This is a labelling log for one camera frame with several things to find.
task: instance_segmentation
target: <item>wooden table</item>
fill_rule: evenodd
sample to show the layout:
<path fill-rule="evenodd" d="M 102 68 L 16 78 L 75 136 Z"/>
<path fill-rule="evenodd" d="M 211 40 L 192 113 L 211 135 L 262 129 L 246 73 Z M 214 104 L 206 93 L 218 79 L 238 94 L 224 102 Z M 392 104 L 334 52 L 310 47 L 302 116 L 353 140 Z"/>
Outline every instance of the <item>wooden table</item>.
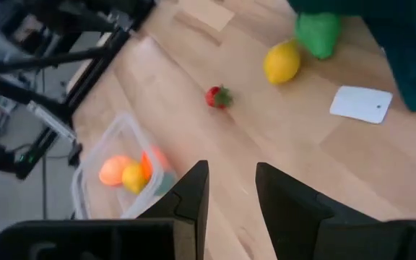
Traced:
<path fill-rule="evenodd" d="M 209 161 L 207 259 L 275 259 L 254 184 L 260 161 L 380 220 L 416 218 L 416 113 L 384 55 L 361 20 L 346 19 L 333 58 L 304 54 L 299 75 L 272 86 L 263 58 L 294 20 L 285 0 L 163 0 L 74 116 L 84 154 L 133 111 L 180 176 Z M 204 102 L 221 83 L 235 98 L 226 111 Z M 394 93 L 385 121 L 330 115 L 341 85 Z"/>

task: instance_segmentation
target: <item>toy fruit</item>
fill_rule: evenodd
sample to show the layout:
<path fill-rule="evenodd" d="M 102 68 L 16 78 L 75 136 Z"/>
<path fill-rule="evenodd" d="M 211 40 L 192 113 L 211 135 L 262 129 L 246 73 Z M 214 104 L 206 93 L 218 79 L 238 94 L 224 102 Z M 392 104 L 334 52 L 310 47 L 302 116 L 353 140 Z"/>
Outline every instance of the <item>toy fruit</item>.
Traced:
<path fill-rule="evenodd" d="M 131 158 L 116 155 L 104 162 L 99 172 L 99 179 L 105 185 L 115 186 L 121 184 L 121 174 L 124 168 L 131 163 Z"/>
<path fill-rule="evenodd" d="M 295 40 L 272 47 L 264 59 L 264 73 L 272 84 L 292 79 L 300 68 L 301 57 Z"/>
<path fill-rule="evenodd" d="M 296 18 L 295 33 L 300 43 L 316 58 L 327 59 L 333 54 L 341 33 L 339 15 L 300 13 Z"/>
<path fill-rule="evenodd" d="M 158 149 L 157 147 L 152 147 L 152 151 L 155 154 L 155 157 L 157 158 L 158 162 L 163 167 L 163 170 L 169 170 L 170 164 L 166 157 L 163 155 L 163 153 L 161 153 L 160 149 Z M 150 159 L 145 151 L 142 153 L 142 168 L 144 170 L 145 178 L 147 179 L 147 181 L 149 181 L 152 177 L 153 168 L 152 163 L 150 162 Z"/>
<path fill-rule="evenodd" d="M 213 108 L 226 108 L 232 104 L 232 96 L 230 91 L 223 87 L 212 87 L 205 95 L 205 100 L 209 106 Z"/>
<path fill-rule="evenodd" d="M 124 168 L 122 175 L 123 186 L 135 194 L 139 194 L 147 185 L 144 169 L 139 162 L 131 162 Z"/>

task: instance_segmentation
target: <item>toy strawberry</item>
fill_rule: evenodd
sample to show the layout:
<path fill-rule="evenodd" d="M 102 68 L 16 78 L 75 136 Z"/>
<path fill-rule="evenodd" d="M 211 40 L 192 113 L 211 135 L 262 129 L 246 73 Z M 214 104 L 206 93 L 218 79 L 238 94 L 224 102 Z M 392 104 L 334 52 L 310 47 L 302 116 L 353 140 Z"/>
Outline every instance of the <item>toy strawberry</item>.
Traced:
<path fill-rule="evenodd" d="M 232 104 L 232 96 L 230 91 L 220 85 L 219 87 L 211 87 L 205 95 L 205 100 L 209 106 L 213 108 L 227 108 Z"/>

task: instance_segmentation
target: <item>lemon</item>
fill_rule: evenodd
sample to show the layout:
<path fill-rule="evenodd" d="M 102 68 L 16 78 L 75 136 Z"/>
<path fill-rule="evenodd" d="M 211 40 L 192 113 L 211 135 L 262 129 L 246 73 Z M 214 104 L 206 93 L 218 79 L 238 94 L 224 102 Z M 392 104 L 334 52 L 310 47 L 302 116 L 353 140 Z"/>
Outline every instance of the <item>lemon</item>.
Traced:
<path fill-rule="evenodd" d="M 125 188 L 139 194 L 147 185 L 142 164 L 139 162 L 129 163 L 123 170 L 122 181 Z"/>
<path fill-rule="evenodd" d="M 272 84 L 292 79 L 300 68 L 301 57 L 295 40 L 272 47 L 264 59 L 264 72 Z"/>

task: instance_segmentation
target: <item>white card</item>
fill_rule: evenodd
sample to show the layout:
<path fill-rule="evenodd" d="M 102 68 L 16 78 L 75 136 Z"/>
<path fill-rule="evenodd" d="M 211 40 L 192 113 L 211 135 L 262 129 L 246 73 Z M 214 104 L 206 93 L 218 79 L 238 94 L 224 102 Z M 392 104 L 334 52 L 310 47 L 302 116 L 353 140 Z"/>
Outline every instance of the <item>white card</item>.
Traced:
<path fill-rule="evenodd" d="M 392 98 L 390 92 L 342 86 L 333 99 L 330 114 L 379 124 L 383 121 Z"/>

